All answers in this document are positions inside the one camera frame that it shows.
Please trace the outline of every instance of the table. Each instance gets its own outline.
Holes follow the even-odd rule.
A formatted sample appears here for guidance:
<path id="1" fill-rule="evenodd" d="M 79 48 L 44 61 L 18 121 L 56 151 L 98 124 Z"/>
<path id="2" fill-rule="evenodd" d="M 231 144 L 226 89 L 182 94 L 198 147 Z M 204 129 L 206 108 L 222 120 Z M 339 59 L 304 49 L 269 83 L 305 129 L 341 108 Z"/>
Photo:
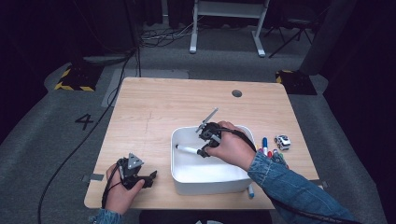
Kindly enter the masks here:
<path id="1" fill-rule="evenodd" d="M 232 91 L 242 92 L 234 97 Z M 95 174 L 133 152 L 144 161 L 139 175 L 158 171 L 151 189 L 142 189 L 132 208 L 138 209 L 274 209 L 260 187 L 253 183 L 255 197 L 248 192 L 215 195 L 178 195 L 171 175 L 170 141 L 180 127 L 198 126 L 218 107 L 210 121 L 228 120 L 248 127 L 260 143 L 286 134 L 291 148 L 284 152 L 290 169 L 307 179 L 318 174 L 307 149 L 284 87 L 277 83 L 127 77 L 109 122 L 94 168 Z M 92 180 L 85 197 L 90 208 L 101 206 L 106 181 Z"/>
<path id="2" fill-rule="evenodd" d="M 239 17 L 259 19 L 257 30 L 252 31 L 254 44 L 260 57 L 265 56 L 265 51 L 260 41 L 260 32 L 262 30 L 262 23 L 268 8 L 269 0 L 264 4 L 244 4 L 244 3 L 227 3 L 227 2 L 206 2 L 195 0 L 193 13 L 193 26 L 190 43 L 190 53 L 197 51 L 198 39 L 198 15 L 202 16 L 221 16 L 221 17 Z"/>

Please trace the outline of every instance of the person's left hand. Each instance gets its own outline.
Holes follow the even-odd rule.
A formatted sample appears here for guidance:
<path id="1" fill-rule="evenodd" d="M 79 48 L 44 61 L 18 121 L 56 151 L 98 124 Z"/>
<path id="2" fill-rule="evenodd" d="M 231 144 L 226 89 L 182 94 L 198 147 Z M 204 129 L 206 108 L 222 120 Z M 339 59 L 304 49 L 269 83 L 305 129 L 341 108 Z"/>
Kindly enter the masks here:
<path id="1" fill-rule="evenodd" d="M 108 168 L 106 171 L 107 179 L 111 176 L 111 172 L 113 171 L 116 164 L 113 164 Z M 133 188 L 126 189 L 120 183 L 120 170 L 117 169 L 116 173 L 114 174 L 113 178 L 111 179 L 110 188 L 113 187 L 107 195 L 106 201 L 106 210 L 110 210 L 116 212 L 120 215 L 123 215 L 128 209 L 131 207 L 132 201 L 137 193 L 143 188 L 145 184 L 145 180 L 139 180 Z"/>

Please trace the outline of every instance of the denim sleeve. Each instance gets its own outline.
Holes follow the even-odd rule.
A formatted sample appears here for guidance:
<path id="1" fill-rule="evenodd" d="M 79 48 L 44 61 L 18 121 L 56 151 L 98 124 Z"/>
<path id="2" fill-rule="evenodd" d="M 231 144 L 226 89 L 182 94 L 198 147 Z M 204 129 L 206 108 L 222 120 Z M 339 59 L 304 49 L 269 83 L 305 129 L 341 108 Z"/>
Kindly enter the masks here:
<path id="1" fill-rule="evenodd" d="M 98 215 L 90 217 L 92 224 L 121 224 L 122 216 L 118 213 L 101 208 Z"/>
<path id="2" fill-rule="evenodd" d="M 354 217 L 326 191 L 262 153 L 257 153 L 247 174 L 270 197 L 288 206 L 325 217 L 354 220 Z M 276 205 L 275 208 L 288 223 L 322 223 Z"/>

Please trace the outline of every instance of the hand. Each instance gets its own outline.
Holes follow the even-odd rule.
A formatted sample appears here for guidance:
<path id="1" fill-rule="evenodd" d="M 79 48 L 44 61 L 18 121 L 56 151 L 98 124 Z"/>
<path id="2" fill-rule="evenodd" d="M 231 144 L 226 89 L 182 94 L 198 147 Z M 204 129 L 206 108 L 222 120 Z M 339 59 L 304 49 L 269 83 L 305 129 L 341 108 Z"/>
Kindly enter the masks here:
<path id="1" fill-rule="evenodd" d="M 241 129 L 233 126 L 230 122 L 221 121 L 219 126 L 242 132 Z M 251 150 L 244 140 L 228 132 L 221 132 L 221 142 L 218 147 L 206 147 L 205 151 L 210 156 L 219 157 L 223 161 L 239 166 L 245 171 L 248 171 L 256 156 L 255 152 Z"/>
<path id="2" fill-rule="evenodd" d="M 113 164 L 110 166 L 110 168 L 108 168 L 106 172 L 107 179 L 111 176 L 111 172 L 114 170 L 114 167 L 116 167 L 116 164 Z M 133 188 L 129 190 L 126 189 L 120 183 L 120 170 L 117 169 L 116 173 L 111 179 L 109 187 L 114 187 L 108 192 L 105 209 L 123 215 L 131 207 L 134 197 L 143 188 L 144 184 L 145 180 L 142 179 L 139 180 Z"/>

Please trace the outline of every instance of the white plastic container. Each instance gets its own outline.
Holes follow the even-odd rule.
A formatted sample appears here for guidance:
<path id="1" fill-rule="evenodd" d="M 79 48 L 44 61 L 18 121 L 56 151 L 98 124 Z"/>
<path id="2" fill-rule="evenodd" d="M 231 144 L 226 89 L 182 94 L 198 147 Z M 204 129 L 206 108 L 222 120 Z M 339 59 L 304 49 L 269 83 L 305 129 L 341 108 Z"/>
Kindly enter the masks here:
<path id="1" fill-rule="evenodd" d="M 237 127 L 244 130 L 254 144 L 251 131 L 244 126 Z M 176 148 L 176 145 L 180 145 L 201 149 L 205 141 L 198 137 L 195 132 L 197 128 L 178 128 L 172 133 L 171 172 L 177 193 L 200 195 L 246 190 L 252 182 L 246 171 L 219 158 L 202 158 L 198 154 Z"/>

